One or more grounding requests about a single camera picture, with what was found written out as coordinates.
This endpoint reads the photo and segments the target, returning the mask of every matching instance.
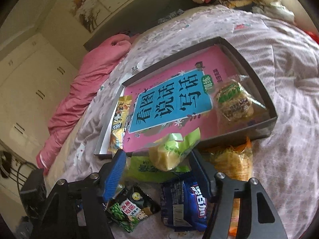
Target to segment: green cloth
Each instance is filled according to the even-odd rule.
[[[148,156],[132,156],[125,176],[141,182],[163,183],[176,177],[175,172],[189,172],[188,166],[177,166],[174,172],[163,172],[155,168]]]

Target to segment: headboard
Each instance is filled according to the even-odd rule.
[[[178,9],[197,7],[192,0],[134,0],[112,16],[84,44],[91,51],[120,31],[143,33],[157,25],[157,20]]]

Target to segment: metal pin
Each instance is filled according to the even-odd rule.
[[[226,175],[225,175],[223,172],[218,172],[218,173],[217,173],[217,177],[218,177],[219,179],[224,179],[225,176],[226,176]]]
[[[66,182],[65,179],[60,179],[60,180],[58,180],[57,184],[58,185],[63,185],[65,182]]]
[[[254,185],[257,185],[258,184],[258,180],[256,178],[251,178],[250,179],[250,182]]]
[[[98,178],[98,173],[97,172],[94,172],[94,173],[90,174],[90,179],[95,180],[97,178]]]

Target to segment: mattress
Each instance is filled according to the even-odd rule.
[[[304,32],[280,20],[227,9],[196,8],[141,35],[111,73],[74,130],[65,152],[52,166],[47,182],[75,181],[105,163],[93,155],[120,83],[138,71],[201,41],[221,36],[249,62],[270,94],[278,121],[270,137],[253,142],[253,171],[282,219],[289,239],[308,228],[318,209],[319,194],[319,46]],[[154,188],[146,188],[150,194]],[[115,238],[127,238],[112,227]],[[130,238],[173,238],[160,214],[142,222]],[[201,234],[191,237],[201,238]]]

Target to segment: pink book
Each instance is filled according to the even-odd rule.
[[[201,140],[217,135],[217,116],[206,93],[214,84],[236,74],[218,46],[179,63],[149,79],[125,88],[132,95],[123,149],[134,152],[169,133],[183,137],[200,128]]]

